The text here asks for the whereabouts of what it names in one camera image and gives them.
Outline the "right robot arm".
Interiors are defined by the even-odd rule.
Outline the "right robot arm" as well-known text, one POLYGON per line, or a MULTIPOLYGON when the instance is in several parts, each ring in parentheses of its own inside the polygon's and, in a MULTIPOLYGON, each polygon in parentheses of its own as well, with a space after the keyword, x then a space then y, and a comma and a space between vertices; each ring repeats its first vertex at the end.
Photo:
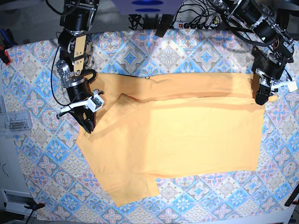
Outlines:
POLYGON ((60 26, 64 29, 58 37, 56 54, 59 60, 52 66, 57 69, 62 87, 66 89, 69 103, 62 106, 58 118, 69 113, 87 133, 95 128, 95 113, 104 104, 98 89, 91 90, 97 73, 89 67, 92 39, 87 33, 96 15, 97 0, 66 0, 63 10, 56 10, 49 2, 47 6, 60 15, 60 26))

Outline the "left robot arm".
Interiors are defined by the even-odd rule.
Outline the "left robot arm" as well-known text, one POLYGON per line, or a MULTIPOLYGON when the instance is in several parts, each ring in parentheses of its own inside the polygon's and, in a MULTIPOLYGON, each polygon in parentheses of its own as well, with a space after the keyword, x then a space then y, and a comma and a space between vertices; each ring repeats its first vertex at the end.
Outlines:
POLYGON ((261 68, 255 69, 259 76, 259 89, 255 101, 264 105, 278 88, 287 86, 297 90, 290 75, 286 81, 281 76, 288 63, 293 63, 294 40, 254 0, 211 0, 210 4, 220 13, 222 22, 238 38, 257 48, 270 48, 261 68))

